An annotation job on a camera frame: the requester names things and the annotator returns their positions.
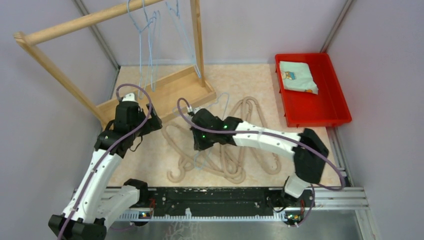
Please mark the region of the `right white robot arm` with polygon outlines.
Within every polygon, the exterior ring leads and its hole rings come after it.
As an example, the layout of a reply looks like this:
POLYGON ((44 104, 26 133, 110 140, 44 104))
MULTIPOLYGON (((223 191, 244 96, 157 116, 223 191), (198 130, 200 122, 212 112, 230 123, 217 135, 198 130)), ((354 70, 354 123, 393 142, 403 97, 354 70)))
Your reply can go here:
POLYGON ((287 206, 295 206, 306 188, 320 183, 329 150, 314 130, 305 128, 300 133, 279 132, 238 117, 228 116, 222 120, 200 107, 191 111, 189 116, 197 151, 219 143, 259 149, 292 160, 294 173, 284 183, 281 193, 281 199, 287 206))

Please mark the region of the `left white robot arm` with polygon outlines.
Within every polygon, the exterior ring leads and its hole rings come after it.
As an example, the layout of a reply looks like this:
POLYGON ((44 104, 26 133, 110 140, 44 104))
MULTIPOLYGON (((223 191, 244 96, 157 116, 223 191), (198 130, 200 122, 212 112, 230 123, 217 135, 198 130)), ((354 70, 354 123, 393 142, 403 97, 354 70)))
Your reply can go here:
POLYGON ((130 207, 151 203, 148 184, 129 179, 117 193, 103 199, 108 183, 134 141, 160 130, 162 121, 153 105, 145 113, 134 93, 119 100, 115 118, 101 132, 94 145, 88 169, 71 201, 61 214, 53 214, 49 228, 59 240, 103 240, 108 229, 130 207))

